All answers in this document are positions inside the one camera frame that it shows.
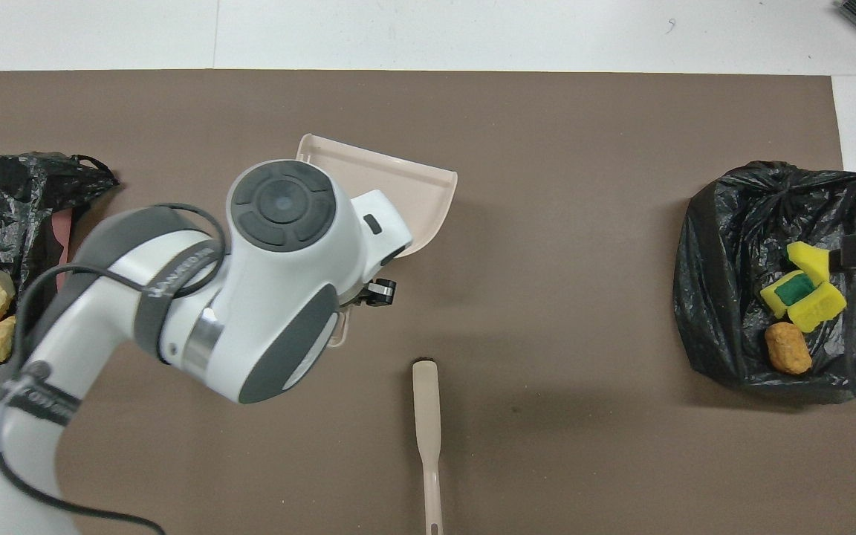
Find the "yellow sponge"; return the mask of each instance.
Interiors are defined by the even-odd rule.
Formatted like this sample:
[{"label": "yellow sponge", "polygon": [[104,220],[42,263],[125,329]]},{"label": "yellow sponge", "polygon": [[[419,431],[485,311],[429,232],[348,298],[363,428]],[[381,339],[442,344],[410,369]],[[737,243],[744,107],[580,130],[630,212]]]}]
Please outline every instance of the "yellow sponge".
[{"label": "yellow sponge", "polygon": [[788,260],[807,273],[815,287],[830,281],[830,251],[825,248],[795,241],[788,244]]},{"label": "yellow sponge", "polygon": [[[788,310],[788,306],[791,305],[792,302],[797,301],[799,298],[804,297],[803,295],[798,296],[797,299],[789,299],[789,301],[792,302],[785,302],[785,300],[782,299],[782,292],[780,292],[780,289],[788,287],[789,283],[796,282],[794,280],[795,277],[800,277],[801,275],[805,275],[805,272],[801,270],[791,271],[791,273],[775,281],[774,284],[762,288],[762,291],[759,292],[759,295],[762,296],[762,299],[765,301],[765,304],[768,305],[769,308],[771,308],[771,312],[774,313],[776,318],[781,319],[785,317],[785,311]],[[808,289],[808,294],[811,294],[812,289],[813,288]]]},{"label": "yellow sponge", "polygon": [[841,291],[832,283],[823,283],[808,297],[788,307],[788,318],[801,332],[812,332],[821,322],[837,317],[847,306]]}]

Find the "gray button panel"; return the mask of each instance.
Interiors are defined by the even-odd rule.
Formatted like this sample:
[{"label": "gray button panel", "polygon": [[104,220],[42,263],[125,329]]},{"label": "gray button panel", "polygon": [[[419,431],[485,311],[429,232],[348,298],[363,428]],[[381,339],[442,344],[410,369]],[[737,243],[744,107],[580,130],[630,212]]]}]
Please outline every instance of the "gray button panel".
[{"label": "gray button panel", "polygon": [[269,162],[251,170],[232,195],[237,230],[263,250],[289,253],[316,243],[336,215],[329,177],[296,160]]}]

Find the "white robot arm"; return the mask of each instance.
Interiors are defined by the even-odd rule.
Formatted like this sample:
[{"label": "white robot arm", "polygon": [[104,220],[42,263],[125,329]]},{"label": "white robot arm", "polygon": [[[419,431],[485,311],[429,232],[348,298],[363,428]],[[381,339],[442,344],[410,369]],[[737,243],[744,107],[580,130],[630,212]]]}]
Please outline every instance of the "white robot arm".
[{"label": "white robot arm", "polygon": [[234,402],[268,399],[316,362],[340,308],[390,304],[395,284],[371,278],[412,243],[381,192],[350,200],[296,160],[245,170],[227,220],[224,261],[223,242],[173,207],[108,218],[75,256],[106,276],[75,272],[27,336],[17,329],[16,356],[27,349],[27,359],[0,370],[1,534],[78,533],[65,511],[30,493],[58,497],[61,432],[119,343],[136,341]]}]

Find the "beige dustpan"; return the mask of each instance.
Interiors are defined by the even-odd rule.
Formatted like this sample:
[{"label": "beige dustpan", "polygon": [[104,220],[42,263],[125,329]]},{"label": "beige dustpan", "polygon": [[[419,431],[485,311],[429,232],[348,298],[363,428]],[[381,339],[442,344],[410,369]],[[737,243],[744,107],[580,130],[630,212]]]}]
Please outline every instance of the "beige dustpan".
[{"label": "beige dustpan", "polygon": [[458,183],[456,172],[312,134],[302,136],[296,159],[325,170],[349,197],[380,189],[412,231],[412,246],[399,257],[420,250],[438,234]]}]

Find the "white tile floor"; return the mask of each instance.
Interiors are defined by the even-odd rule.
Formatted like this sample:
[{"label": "white tile floor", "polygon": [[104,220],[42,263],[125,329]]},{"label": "white tile floor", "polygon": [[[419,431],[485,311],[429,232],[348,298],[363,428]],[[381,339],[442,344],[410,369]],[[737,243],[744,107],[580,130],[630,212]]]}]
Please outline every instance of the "white tile floor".
[{"label": "white tile floor", "polygon": [[856,28],[832,0],[0,0],[0,70],[823,74],[856,170]]}]

